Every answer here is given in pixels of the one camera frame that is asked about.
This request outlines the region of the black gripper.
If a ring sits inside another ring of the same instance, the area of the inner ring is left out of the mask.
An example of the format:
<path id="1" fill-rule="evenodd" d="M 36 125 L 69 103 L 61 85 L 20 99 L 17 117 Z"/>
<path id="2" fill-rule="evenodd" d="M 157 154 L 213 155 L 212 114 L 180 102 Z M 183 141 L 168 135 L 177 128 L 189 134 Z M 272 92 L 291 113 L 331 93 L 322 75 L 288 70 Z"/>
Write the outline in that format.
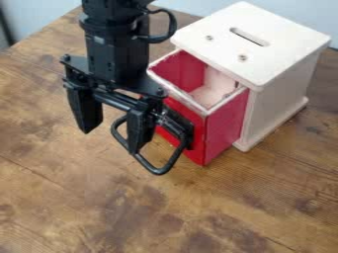
<path id="1" fill-rule="evenodd" d="M 117 108 L 139 102 L 161 103 L 168 95 L 147 74 L 149 44 L 165 36 L 149 35 L 147 14 L 110 20 L 81 14 L 86 56 L 65 55 L 64 88 L 78 129 L 89 133 L 102 122 L 101 103 L 94 93 L 102 90 L 117 100 Z"/>

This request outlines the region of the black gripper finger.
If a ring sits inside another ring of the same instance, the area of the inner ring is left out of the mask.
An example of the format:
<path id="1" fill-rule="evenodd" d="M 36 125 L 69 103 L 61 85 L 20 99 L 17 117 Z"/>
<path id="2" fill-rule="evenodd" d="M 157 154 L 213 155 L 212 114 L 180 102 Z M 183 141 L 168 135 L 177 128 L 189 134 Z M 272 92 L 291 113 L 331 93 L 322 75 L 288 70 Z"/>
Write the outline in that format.
<path id="1" fill-rule="evenodd" d="M 163 103 L 139 102 L 128 111 L 127 143 L 131 154 L 137 154 L 152 140 L 161 110 Z"/>

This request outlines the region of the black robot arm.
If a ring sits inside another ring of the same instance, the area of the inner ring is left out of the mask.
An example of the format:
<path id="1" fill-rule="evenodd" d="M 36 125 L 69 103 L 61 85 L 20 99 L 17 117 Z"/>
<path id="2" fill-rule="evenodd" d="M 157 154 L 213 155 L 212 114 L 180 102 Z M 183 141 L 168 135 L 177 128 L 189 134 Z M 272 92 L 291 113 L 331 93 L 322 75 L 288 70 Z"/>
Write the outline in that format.
<path id="1" fill-rule="evenodd" d="M 102 122 L 102 105 L 127 113 L 128 135 L 121 140 L 129 153 L 140 152 L 152 140 L 156 114 L 168 93 L 147 74 L 149 45 L 169 39 L 176 19 L 168 18 L 168 30 L 153 35 L 151 10 L 155 0 L 81 0 L 78 25 L 84 30 L 86 55 L 64 55 L 62 87 L 78 129 L 90 132 Z"/>

